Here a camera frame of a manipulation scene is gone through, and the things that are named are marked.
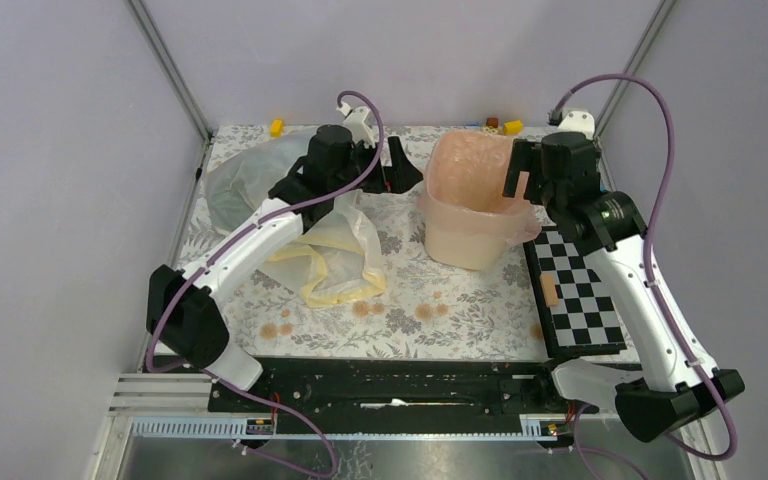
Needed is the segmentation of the pink plastic trash bag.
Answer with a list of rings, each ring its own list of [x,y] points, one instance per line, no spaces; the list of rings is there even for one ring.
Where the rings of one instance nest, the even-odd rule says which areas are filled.
[[[459,235],[487,235],[513,245],[541,230],[533,205],[502,195],[513,139],[452,130],[434,145],[418,209],[426,223]]]

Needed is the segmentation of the beige plastic trash bin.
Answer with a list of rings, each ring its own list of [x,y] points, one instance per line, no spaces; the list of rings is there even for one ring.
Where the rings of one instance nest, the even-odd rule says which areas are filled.
[[[528,175],[503,195],[514,139],[475,130],[452,130],[434,145],[417,201],[424,246],[435,261],[486,270],[509,247],[542,230],[535,208],[522,198]]]

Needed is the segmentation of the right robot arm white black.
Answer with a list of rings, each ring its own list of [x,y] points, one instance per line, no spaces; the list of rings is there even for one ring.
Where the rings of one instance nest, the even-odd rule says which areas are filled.
[[[545,208],[563,238],[605,286],[635,345],[642,372],[567,360],[538,379],[535,402],[557,412],[571,400],[615,411],[629,433],[650,442],[712,413],[745,383],[708,354],[677,306],[645,241],[633,200],[600,187],[601,150],[580,132],[513,142],[506,197]]]

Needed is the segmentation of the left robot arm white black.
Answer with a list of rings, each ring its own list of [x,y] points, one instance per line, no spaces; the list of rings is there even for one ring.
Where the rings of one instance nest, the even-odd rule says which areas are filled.
[[[307,233],[345,194],[401,194],[422,179],[395,137],[355,137],[345,126],[319,127],[306,152],[270,183],[265,200],[214,249],[182,270],[158,267],[149,279],[146,328],[151,336],[145,364],[156,369],[163,344],[178,366],[199,369],[232,389],[248,411],[269,401],[261,363],[234,344],[220,302],[273,254]]]

